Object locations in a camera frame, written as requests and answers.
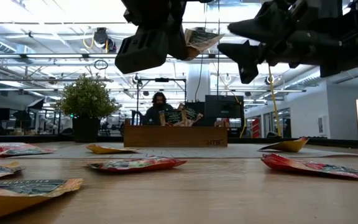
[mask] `gray mat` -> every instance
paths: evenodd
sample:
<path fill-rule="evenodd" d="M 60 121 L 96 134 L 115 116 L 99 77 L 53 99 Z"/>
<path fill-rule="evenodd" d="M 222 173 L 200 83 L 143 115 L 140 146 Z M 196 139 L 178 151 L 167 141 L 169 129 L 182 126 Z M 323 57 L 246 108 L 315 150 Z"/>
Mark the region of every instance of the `gray mat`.
<path fill-rule="evenodd" d="M 123 148 L 123 143 L 98 143 L 101 146 Z M 257 151 L 264 145 L 260 144 L 229 144 L 227 148 L 189 148 L 189 147 L 154 147 L 139 148 L 137 153 L 131 154 L 93 154 L 87 150 L 87 144 L 61 144 L 57 146 L 58 151 L 53 154 L 15 156 L 14 158 L 38 158 L 38 159 L 138 159 L 148 156 L 163 156 L 175 158 L 261 158 L 263 153 L 276 152 L 285 157 L 307 158 L 328 156 L 358 156 L 358 154 L 320 151 L 316 149 L 303 148 L 298 153 L 278 151 Z M 38 144 L 42 147 L 53 147 L 48 144 Z"/>

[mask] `wooden table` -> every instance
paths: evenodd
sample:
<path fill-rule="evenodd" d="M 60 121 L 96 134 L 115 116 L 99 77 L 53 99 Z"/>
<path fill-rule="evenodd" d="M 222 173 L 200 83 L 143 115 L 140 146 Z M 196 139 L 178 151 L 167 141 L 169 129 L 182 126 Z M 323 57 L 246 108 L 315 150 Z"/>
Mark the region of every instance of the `wooden table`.
<path fill-rule="evenodd" d="M 358 169 L 358 157 L 311 160 Z M 26 170 L 12 180 L 81 177 L 85 184 L 0 223 L 358 223 L 358 181 L 274 172 L 260 159 L 189 159 L 128 175 L 95 172 L 84 160 L 17 161 Z"/>

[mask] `man with long hair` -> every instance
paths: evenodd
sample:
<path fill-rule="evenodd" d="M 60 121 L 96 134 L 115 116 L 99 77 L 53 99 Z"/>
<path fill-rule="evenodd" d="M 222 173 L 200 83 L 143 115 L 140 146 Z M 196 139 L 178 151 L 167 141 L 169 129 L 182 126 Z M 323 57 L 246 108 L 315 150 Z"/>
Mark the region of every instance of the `man with long hair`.
<path fill-rule="evenodd" d="M 143 118 L 146 125 L 161 125 L 160 111 L 173 110 L 172 106 L 167 103 L 165 95 L 157 92 L 153 96 L 153 106 L 150 107 Z"/>

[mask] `plant pot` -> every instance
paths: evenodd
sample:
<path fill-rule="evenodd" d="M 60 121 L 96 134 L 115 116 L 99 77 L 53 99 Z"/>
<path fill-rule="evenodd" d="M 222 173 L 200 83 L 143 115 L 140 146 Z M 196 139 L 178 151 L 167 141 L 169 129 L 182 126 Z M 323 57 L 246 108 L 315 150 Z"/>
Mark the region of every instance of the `plant pot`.
<path fill-rule="evenodd" d="M 97 142 L 99 125 L 97 118 L 73 118 L 74 141 Z"/>

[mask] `wooden crate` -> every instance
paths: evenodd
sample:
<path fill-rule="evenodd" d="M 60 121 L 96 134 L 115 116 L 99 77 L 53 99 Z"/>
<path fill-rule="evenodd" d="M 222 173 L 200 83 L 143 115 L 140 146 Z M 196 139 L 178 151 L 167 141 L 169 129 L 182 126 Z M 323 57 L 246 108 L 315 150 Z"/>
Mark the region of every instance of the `wooden crate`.
<path fill-rule="evenodd" d="M 227 128 L 126 125 L 124 147 L 227 147 Z"/>

